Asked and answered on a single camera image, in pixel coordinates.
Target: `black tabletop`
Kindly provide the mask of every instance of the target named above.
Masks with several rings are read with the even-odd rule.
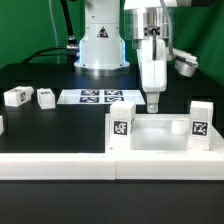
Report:
[[[16,86],[32,86],[32,100],[17,108],[5,107],[3,93]],[[134,65],[104,77],[82,74],[65,64],[8,65],[0,70],[0,113],[5,127],[0,152],[104,153],[109,105],[57,105],[53,110],[41,110],[38,88],[51,88],[57,101],[63,89],[141,90],[141,82]],[[168,86],[161,93],[159,113],[188,114],[192,100],[214,102],[213,125],[224,135],[223,98],[224,88],[200,71],[189,79],[169,66]],[[146,113],[146,107],[137,106],[137,113]]]

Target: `white block with black dot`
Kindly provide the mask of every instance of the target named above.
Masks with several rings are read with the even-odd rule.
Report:
[[[188,149],[210,150],[210,129],[213,117],[213,103],[192,101]]]
[[[3,131],[4,131],[3,119],[2,116],[0,116],[0,135],[3,133]]]
[[[110,149],[131,150],[134,146],[136,104],[115,101],[110,106]]]
[[[55,108],[55,95],[51,89],[38,89],[37,100],[42,110]]]
[[[31,100],[34,89],[31,86],[18,86],[4,92],[5,106],[18,107]]]

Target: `green backdrop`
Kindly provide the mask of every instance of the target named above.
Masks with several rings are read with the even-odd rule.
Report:
[[[67,43],[67,33],[59,0],[53,0],[59,45]],[[68,2],[75,36],[84,34],[83,0]],[[124,37],[124,0],[121,0],[120,33]],[[224,85],[224,1],[211,7],[178,8],[175,48],[199,57],[199,69]],[[0,68],[21,62],[44,48],[55,46],[48,0],[0,1]],[[136,53],[127,41],[129,62],[136,64]],[[57,63],[57,58],[38,58],[33,62]]]

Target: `small white block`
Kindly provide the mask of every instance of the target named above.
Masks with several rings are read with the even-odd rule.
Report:
[[[188,132],[189,119],[187,117],[179,116],[172,120],[171,132],[175,135],[184,135]]]
[[[18,86],[4,92],[5,106],[18,107],[31,100],[34,90],[32,87]]]
[[[210,149],[213,103],[192,101],[187,148]]]
[[[3,131],[4,131],[3,119],[2,116],[0,116],[0,135],[2,134]]]
[[[110,107],[110,148],[132,149],[134,146],[136,104],[116,101]]]
[[[42,110],[55,108],[55,95],[51,89],[38,89],[37,99]]]

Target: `robot logo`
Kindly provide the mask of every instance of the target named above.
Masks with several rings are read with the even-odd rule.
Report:
[[[101,28],[97,37],[99,37],[99,38],[109,38],[108,34],[107,34],[107,31],[105,30],[104,26]]]

